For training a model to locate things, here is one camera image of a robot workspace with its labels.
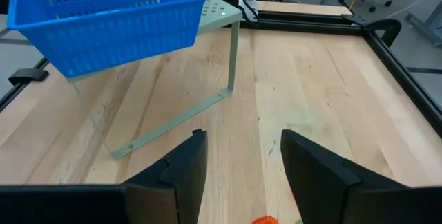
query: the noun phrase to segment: black metal frame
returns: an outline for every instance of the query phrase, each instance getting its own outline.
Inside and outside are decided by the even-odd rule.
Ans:
[[[384,19],[374,23],[365,23],[361,18],[352,15],[317,15],[289,12],[258,11],[259,26],[241,23],[241,28],[255,30],[278,30],[290,32],[313,32],[332,35],[354,35],[365,39],[388,71],[394,76],[402,89],[415,103],[423,116],[442,137],[442,110],[428,95],[423,87],[414,79],[411,73],[400,63],[390,50],[401,29],[401,23],[393,19]],[[385,30],[382,37],[375,31]],[[35,68],[42,69],[48,61],[42,59]],[[28,83],[16,85],[0,100],[2,111]]]

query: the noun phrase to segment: shelf leg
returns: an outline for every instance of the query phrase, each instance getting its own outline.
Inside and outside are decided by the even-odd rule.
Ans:
[[[231,25],[231,41],[230,41],[230,58],[229,58],[229,78],[227,82],[227,87],[222,89],[219,93],[216,95],[210,97],[209,99],[199,103],[197,106],[193,107],[192,109],[189,109],[182,115],[176,117],[175,119],[172,119],[168,123],[162,125],[161,127],[149,131],[147,133],[144,133],[139,138],[132,141],[132,143],[128,145],[124,145],[123,147],[120,147],[118,150],[111,152],[111,156],[119,160],[123,158],[125,155],[129,154],[130,152],[140,148],[141,146],[147,144],[149,141],[153,140],[154,138],[162,135],[163,133],[167,132],[168,130],[172,129],[173,127],[176,127],[180,123],[182,123],[185,120],[188,120],[192,116],[196,115],[197,113],[205,110],[206,108],[210,107],[211,105],[215,104],[216,102],[220,101],[221,99],[225,98],[226,96],[229,96],[233,92],[233,87],[235,84],[235,73],[236,73],[236,55],[238,50],[238,35],[239,35],[239,29],[240,29],[240,22],[237,21]]]

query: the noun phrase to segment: wooden table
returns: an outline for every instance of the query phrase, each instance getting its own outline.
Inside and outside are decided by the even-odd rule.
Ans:
[[[262,3],[264,10],[348,13]],[[442,183],[442,142],[362,37],[241,30],[232,95],[122,160],[118,147],[218,91],[229,29],[194,47],[100,73],[73,87],[48,65],[0,114],[0,183],[115,183],[148,167],[191,131],[209,133],[200,223],[300,218],[279,150],[293,129],[410,186]]]

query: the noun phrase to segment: carrot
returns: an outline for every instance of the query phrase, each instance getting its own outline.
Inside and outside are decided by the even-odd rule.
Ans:
[[[278,224],[278,221],[272,216],[264,216],[254,220],[251,224]]]

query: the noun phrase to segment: perforated shelf top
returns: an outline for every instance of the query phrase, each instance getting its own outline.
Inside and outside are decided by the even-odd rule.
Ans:
[[[206,0],[201,12],[198,34],[211,32],[241,20],[241,10],[223,0]]]

